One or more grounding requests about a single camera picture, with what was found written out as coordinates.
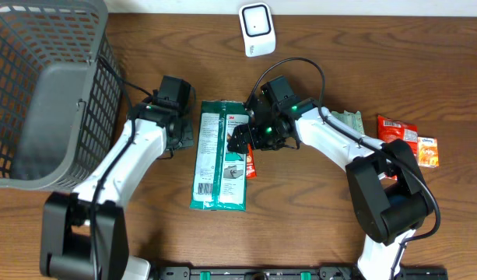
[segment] white sensor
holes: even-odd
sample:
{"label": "white sensor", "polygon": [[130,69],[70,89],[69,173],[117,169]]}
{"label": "white sensor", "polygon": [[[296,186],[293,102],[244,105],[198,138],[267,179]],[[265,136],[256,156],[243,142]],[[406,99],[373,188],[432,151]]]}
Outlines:
{"label": "white sensor", "polygon": [[239,16],[245,54],[248,57],[271,54],[276,48],[276,35],[269,6],[262,2],[245,5],[240,8]]}

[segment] green package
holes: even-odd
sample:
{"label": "green package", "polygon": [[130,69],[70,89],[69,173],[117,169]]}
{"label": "green package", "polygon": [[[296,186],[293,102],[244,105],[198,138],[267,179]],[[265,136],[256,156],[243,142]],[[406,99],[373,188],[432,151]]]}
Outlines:
{"label": "green package", "polygon": [[361,118],[361,112],[357,111],[355,113],[351,113],[344,110],[344,113],[338,113],[332,111],[331,115],[333,115],[333,117],[338,118],[339,121],[344,124],[347,124],[350,128],[353,128],[361,135],[364,135],[363,119]]}
{"label": "green package", "polygon": [[248,121],[242,103],[202,102],[190,208],[245,211],[247,157],[228,152],[227,139]]}

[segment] wood grain surface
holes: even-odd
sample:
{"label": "wood grain surface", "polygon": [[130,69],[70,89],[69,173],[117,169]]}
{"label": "wood grain surface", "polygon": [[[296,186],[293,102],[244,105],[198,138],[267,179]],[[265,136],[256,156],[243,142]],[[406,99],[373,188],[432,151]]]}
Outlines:
{"label": "wood grain surface", "polygon": [[[126,78],[147,89],[163,75],[189,81],[202,100],[245,101],[258,76],[283,58],[318,62],[325,103],[417,124],[438,139],[440,167],[422,169],[441,211],[438,234],[409,244],[404,264],[439,265],[450,279],[477,279],[477,19],[276,16],[276,50],[246,58],[237,16],[111,15],[107,33]],[[296,93],[317,97],[314,68],[290,62]],[[133,102],[143,95],[129,91]],[[125,121],[125,103],[119,123]],[[198,137],[199,105],[193,113]],[[353,263],[364,233],[345,174],[308,146],[256,152],[246,212],[190,210],[196,147],[155,162],[127,209],[131,253],[194,266]],[[48,194],[0,190],[0,279],[41,279],[42,206]],[[428,218],[419,233],[433,224]]]}

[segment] black cable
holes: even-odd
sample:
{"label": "black cable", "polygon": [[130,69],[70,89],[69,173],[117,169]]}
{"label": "black cable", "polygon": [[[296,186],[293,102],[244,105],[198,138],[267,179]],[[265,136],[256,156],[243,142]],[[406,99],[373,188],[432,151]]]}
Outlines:
{"label": "black cable", "polygon": [[[193,104],[192,105],[188,104],[186,106],[186,110],[183,112],[183,116],[186,115],[186,114],[191,113],[193,111],[193,109],[195,108],[195,105],[197,104],[197,92],[196,92],[195,88],[192,86],[190,88],[190,91],[193,93]],[[159,91],[157,89],[155,89],[154,90],[154,96],[157,96],[158,92]],[[150,104],[153,101],[154,96],[147,96],[142,102]]]}
{"label": "black cable", "polygon": [[[117,75],[115,70],[110,66],[108,63],[108,60],[104,58],[103,56],[98,57],[98,61],[102,64],[105,69],[112,74],[112,76],[115,78],[117,84],[119,85],[122,94],[124,95],[129,110],[131,111],[132,109],[132,103],[131,100],[129,99],[128,91],[126,90],[124,83],[125,82],[121,77]],[[95,280],[98,280],[101,278],[100,273],[101,273],[101,268],[98,266],[98,249],[97,249],[97,241],[96,241],[96,204],[98,202],[98,197],[100,196],[100,191],[103,189],[103,185],[105,184],[105,180],[107,179],[108,174],[112,169],[114,168],[115,164],[119,161],[119,159],[124,155],[125,151],[129,148],[129,146],[133,143],[135,139],[135,133],[136,133],[136,122],[135,119],[131,119],[131,137],[129,137],[126,145],[122,150],[117,154],[117,156],[114,158],[112,163],[108,166],[108,168],[105,170],[103,173],[102,177],[98,180],[98,183],[96,184],[95,192],[93,194],[93,199],[91,200],[91,206],[89,208],[89,220],[90,220],[90,225],[89,225],[89,231],[91,235],[91,251],[93,255],[93,273],[94,273],[94,278]]]}
{"label": "black cable", "polygon": [[257,90],[257,88],[259,87],[259,83],[261,83],[261,80],[264,78],[264,76],[266,76],[266,74],[268,74],[276,66],[281,65],[281,64],[283,64],[285,62],[288,62],[288,61],[305,61],[305,62],[308,62],[308,63],[312,64],[314,67],[317,68],[317,70],[321,73],[321,77],[323,78],[323,87],[321,89],[321,99],[323,99],[323,95],[324,95],[324,73],[323,73],[323,70],[321,70],[321,68],[314,61],[312,61],[310,59],[307,59],[307,58],[285,58],[282,61],[276,62],[273,66],[269,67],[268,70],[266,70],[266,71],[264,71],[264,73],[262,73],[259,80],[255,83],[255,86],[252,89],[251,94],[248,96],[247,101],[245,102],[245,109],[248,109],[248,106],[250,105],[251,99],[255,94],[255,90]]}
{"label": "black cable", "polygon": [[172,159],[174,157],[174,151],[177,150],[177,148],[173,149],[173,148],[169,148],[169,153],[170,155],[169,156],[166,156],[166,157],[158,157],[157,160],[161,160],[161,159]]}
{"label": "black cable", "polygon": [[409,237],[409,238],[404,238],[404,240],[402,242],[400,242],[399,244],[399,250],[398,250],[398,253],[397,255],[395,256],[395,259],[394,259],[394,263],[391,267],[391,277],[390,279],[393,279],[394,278],[394,271],[395,271],[395,268],[397,267],[398,265],[398,261],[399,261],[399,258],[400,256],[402,255],[402,251],[405,249],[406,247],[406,244],[408,242],[411,242],[411,241],[415,241],[415,240],[421,240],[421,239],[424,239],[424,238],[427,238],[427,237],[430,237],[432,236],[434,233],[437,232],[437,230],[439,229],[440,227],[440,209],[439,209],[439,205],[437,204],[437,200],[435,199],[435,197],[433,196],[432,192],[430,191],[430,189],[426,186],[425,182],[423,182],[421,179],[418,178],[418,176],[415,174],[415,172],[405,163],[403,163],[401,160],[399,159],[396,159],[395,157],[392,157],[388,154],[386,154],[385,152],[382,152],[381,150],[373,147],[372,145],[369,145],[367,143],[364,142],[363,138],[357,138],[353,135],[351,135],[350,133],[344,131],[343,129],[339,128],[338,126],[336,126],[335,124],[331,123],[330,120],[328,119],[328,116],[324,116],[323,115],[323,112],[321,111],[321,108],[323,107],[323,98],[324,98],[324,88],[325,88],[325,77],[324,77],[324,73],[323,73],[323,70],[321,69],[321,67],[319,67],[319,65],[317,65],[314,61],[310,60],[310,59],[307,59],[307,58],[287,58],[287,59],[283,59],[277,63],[275,63],[273,66],[271,66],[270,68],[268,68],[262,75],[261,77],[259,78],[259,80],[255,83],[255,86],[254,88],[252,89],[251,91],[251,94],[250,96],[248,97],[247,99],[247,102],[245,103],[245,108],[248,109],[248,105],[251,101],[251,98],[252,96],[254,95],[255,93],[255,90],[258,88],[258,85],[259,83],[261,82],[262,78],[264,78],[264,76],[270,72],[273,68],[275,68],[276,66],[278,65],[281,65],[282,63],[285,63],[287,61],[295,61],[295,60],[298,60],[298,61],[305,61],[307,63],[310,63],[311,65],[313,65],[320,73],[321,75],[321,82],[322,82],[322,85],[321,85],[321,93],[320,93],[320,96],[319,96],[319,115],[321,117],[321,119],[323,120],[323,122],[326,122],[328,125],[330,125],[332,128],[334,128],[336,131],[340,132],[341,134],[343,134],[344,136],[346,136],[347,138],[353,140],[354,142],[358,143],[359,145],[377,153],[378,155],[380,156],[383,156],[386,160],[390,161],[391,163],[393,163],[394,165],[396,165],[397,167],[399,167],[402,171],[405,171],[405,172],[408,172],[409,174],[411,174],[411,176],[413,177],[413,179],[417,180],[420,184],[420,186],[422,187],[423,191],[425,192],[425,194],[430,198],[430,200],[432,201],[432,207],[433,207],[433,211],[435,212],[435,224],[433,225],[433,228],[427,232],[427,233],[424,233],[424,234],[421,234],[421,235],[418,235],[418,236],[412,236],[412,237]]}
{"label": "black cable", "polygon": [[337,268],[338,272],[340,272],[340,275],[342,276],[342,280],[345,280],[344,273],[340,270],[340,268]]}
{"label": "black cable", "polygon": [[137,85],[135,85],[135,84],[133,84],[133,83],[130,83],[130,82],[126,81],[125,79],[123,79],[122,77],[120,77],[120,76],[116,73],[116,71],[112,68],[112,66],[110,66],[110,64],[108,63],[108,60],[107,60],[105,57],[102,57],[102,59],[103,59],[103,62],[101,61],[100,63],[102,64],[103,67],[105,67],[105,69],[106,69],[107,71],[109,71],[110,74],[112,74],[112,76],[113,76],[114,78],[116,78],[116,80],[120,80],[120,81],[123,82],[125,85],[128,85],[128,86],[132,87],[133,89],[137,89],[137,90],[143,92],[144,94],[146,94],[147,96],[152,96],[152,94],[149,93],[148,90],[143,89],[141,86],[137,86]]}

